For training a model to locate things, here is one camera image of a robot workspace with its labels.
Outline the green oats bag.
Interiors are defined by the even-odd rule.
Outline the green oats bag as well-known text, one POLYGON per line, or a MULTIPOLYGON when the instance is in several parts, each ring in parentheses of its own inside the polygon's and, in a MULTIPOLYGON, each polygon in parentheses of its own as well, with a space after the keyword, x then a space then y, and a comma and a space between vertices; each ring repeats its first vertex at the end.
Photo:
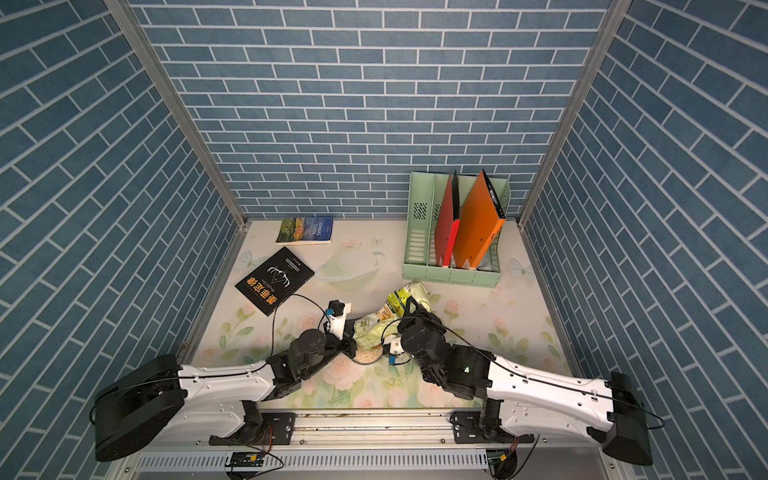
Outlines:
POLYGON ((406 314, 409 298, 413 298, 426 310, 432 311, 431 292, 422 282, 412 281, 390 293, 377 312, 353 321, 353 338, 358 346, 373 349, 381 344, 382 333, 385 333, 385 336, 393 335, 399 319, 406 314))

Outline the blue patterned ceramic bowl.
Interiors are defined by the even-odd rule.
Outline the blue patterned ceramic bowl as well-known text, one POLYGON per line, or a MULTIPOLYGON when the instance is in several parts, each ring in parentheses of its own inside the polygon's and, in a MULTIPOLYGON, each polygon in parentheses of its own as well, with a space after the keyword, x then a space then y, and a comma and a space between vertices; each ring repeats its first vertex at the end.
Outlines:
POLYGON ((366 348, 364 346, 357 345, 355 353, 352 357, 352 362, 362 366, 372 365, 383 359, 385 353, 386 350, 381 345, 373 348, 366 348))

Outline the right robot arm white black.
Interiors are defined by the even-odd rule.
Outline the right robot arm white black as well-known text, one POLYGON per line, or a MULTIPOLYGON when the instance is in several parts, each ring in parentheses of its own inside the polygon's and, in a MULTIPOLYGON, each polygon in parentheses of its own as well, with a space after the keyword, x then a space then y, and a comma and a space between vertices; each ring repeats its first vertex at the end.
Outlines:
POLYGON ((631 377, 574 378, 528 368, 463 340, 413 298, 398 326, 401 345, 425 382, 454 396, 483 402, 476 425, 484 439, 510 443, 524 435, 584 438, 616 460, 653 463, 648 411, 631 377))

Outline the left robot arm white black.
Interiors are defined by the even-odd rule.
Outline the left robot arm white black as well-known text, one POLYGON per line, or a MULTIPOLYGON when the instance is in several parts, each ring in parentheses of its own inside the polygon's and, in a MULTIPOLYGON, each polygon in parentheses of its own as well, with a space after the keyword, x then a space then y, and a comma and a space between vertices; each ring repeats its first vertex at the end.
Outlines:
POLYGON ((161 355, 96 394, 95 459, 115 461, 151 443, 257 441, 259 402, 297 391, 337 356, 352 358, 356 350, 350 336, 309 329, 286 350, 240 366, 204 369, 161 355))

